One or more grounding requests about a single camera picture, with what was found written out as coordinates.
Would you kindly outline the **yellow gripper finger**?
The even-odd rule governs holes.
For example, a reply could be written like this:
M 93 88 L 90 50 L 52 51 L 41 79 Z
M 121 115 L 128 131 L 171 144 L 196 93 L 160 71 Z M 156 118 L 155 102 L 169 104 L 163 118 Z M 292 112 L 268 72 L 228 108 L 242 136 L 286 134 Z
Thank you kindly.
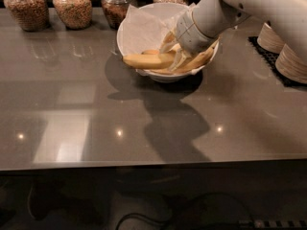
M 173 47 L 171 49 L 171 53 L 174 53 L 174 60 L 173 63 L 168 67 L 169 71 L 175 71 L 181 66 L 185 65 L 191 58 L 192 55 L 181 47 Z
M 172 29 L 169 31 L 162 40 L 162 43 L 159 48 L 161 54 L 168 52 L 176 52 L 178 50 L 176 30 Z

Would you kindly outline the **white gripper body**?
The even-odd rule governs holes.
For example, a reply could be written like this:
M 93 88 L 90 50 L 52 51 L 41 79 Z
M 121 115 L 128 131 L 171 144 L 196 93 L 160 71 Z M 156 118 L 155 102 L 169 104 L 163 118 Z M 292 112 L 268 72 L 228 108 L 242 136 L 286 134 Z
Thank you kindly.
M 220 22 L 220 9 L 189 9 L 177 21 L 176 40 L 187 53 L 200 53 L 218 38 Z

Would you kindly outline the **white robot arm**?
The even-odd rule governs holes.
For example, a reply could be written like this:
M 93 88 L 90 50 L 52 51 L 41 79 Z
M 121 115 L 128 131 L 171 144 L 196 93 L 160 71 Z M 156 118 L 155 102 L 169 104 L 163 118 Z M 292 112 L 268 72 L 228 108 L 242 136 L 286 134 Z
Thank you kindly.
M 267 22 L 303 60 L 307 59 L 307 0 L 200 0 L 177 20 L 161 51 L 180 45 L 172 70 L 206 50 L 228 28 L 254 16 Z

